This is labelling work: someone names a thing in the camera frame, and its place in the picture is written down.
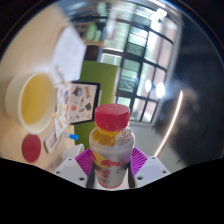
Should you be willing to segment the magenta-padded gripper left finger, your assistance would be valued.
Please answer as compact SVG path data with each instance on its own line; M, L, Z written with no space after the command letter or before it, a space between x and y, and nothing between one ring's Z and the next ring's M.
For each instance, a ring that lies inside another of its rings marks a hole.
M68 157L54 171L54 174L84 188L94 186L95 174L91 150L87 149L77 157Z

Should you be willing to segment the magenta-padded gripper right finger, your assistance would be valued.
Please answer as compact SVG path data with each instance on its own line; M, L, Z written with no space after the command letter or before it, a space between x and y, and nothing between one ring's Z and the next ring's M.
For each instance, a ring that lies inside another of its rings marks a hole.
M170 175L168 169L155 156L147 156L143 151L134 148L128 168L128 185L140 188Z

